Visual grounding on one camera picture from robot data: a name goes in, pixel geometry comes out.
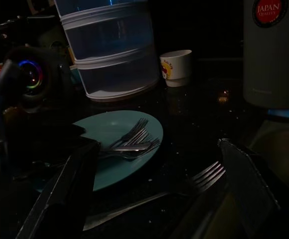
teal plate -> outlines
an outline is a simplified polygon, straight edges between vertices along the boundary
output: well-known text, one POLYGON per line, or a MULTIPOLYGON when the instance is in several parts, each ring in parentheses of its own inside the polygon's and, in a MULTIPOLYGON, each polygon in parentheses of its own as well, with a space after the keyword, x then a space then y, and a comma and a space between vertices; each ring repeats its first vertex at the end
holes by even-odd
MULTIPOLYGON (((143 112, 107 112, 82 119, 74 124, 85 128, 86 133, 82 136, 97 140, 102 143, 103 147, 107 147, 122 135, 128 133, 140 118, 146 118, 149 121, 146 129, 154 138, 158 138, 162 142, 163 128, 160 122, 143 112)), ((96 171, 94 191, 108 187, 128 177, 146 164, 157 150, 158 148, 155 148, 132 162, 116 157, 100 160, 96 171)))

metal fork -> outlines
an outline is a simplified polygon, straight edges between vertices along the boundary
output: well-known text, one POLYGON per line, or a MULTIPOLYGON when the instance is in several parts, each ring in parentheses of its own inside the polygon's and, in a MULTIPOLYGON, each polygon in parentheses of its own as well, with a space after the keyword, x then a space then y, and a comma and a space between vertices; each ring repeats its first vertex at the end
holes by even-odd
POLYGON ((145 118, 141 118, 136 124, 135 126, 125 135, 123 135, 120 139, 118 139, 117 141, 113 142, 112 144, 109 145, 109 148, 115 146, 117 143, 121 142, 127 142, 129 141, 137 132, 139 132, 141 129, 143 129, 146 124, 149 121, 145 118))
POLYGON ((123 146, 131 146, 131 145, 147 143, 147 142, 150 142, 151 145, 146 150, 139 151, 139 152, 112 152, 107 149, 104 151, 102 155, 100 155, 100 158, 103 159, 103 158, 116 156, 116 157, 122 157, 126 159, 127 161, 133 161, 137 159, 138 157, 146 153, 149 153, 150 151, 158 147, 161 144, 160 140, 158 138, 153 139, 152 135, 149 134, 145 128, 143 128, 140 131, 138 131, 128 142, 124 143, 123 146))
MULTIPOLYGON (((203 171, 201 171, 200 173, 198 173, 197 175, 191 178, 190 184, 192 184, 194 193, 201 194, 202 192, 206 191, 214 183, 216 183, 221 178, 221 176, 223 176, 224 173, 225 173, 225 169, 219 162, 215 162, 211 166, 207 167, 206 169, 204 169, 203 171)), ((185 182, 184 187, 186 187, 187 185, 190 186, 190 184, 185 182)), ((155 199, 158 199, 158 198, 161 198, 166 195, 173 194, 173 193, 180 194, 180 195, 186 194, 186 192, 183 193, 181 188, 178 191, 174 191, 174 192, 162 192, 152 197, 129 204, 127 206, 121 207, 113 211, 87 217, 85 226, 84 226, 84 231, 95 228, 125 212, 130 211, 131 209, 134 209, 143 204, 151 202, 155 199)))

paper cup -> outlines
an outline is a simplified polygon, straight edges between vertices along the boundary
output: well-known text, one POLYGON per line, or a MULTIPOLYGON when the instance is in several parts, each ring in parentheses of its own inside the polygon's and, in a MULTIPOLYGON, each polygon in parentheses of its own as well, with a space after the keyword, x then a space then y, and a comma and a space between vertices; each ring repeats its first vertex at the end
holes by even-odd
POLYGON ((160 56, 162 75, 169 87, 187 85, 192 75, 192 51, 180 50, 160 56))

thermos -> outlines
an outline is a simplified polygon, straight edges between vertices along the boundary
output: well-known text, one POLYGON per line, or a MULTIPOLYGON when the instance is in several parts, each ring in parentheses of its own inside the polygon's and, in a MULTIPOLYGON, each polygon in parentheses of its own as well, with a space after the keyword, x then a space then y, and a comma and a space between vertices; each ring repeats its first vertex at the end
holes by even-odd
POLYGON ((289 0, 244 0, 244 98, 289 109, 289 0))

stacked plastic container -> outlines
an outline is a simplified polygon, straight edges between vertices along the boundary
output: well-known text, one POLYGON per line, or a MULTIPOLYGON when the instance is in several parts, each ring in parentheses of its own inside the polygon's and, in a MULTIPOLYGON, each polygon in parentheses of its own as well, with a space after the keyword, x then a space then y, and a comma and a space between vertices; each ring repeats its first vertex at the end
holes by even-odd
POLYGON ((56 7, 89 98, 124 99, 157 83, 146 1, 57 0, 56 7))

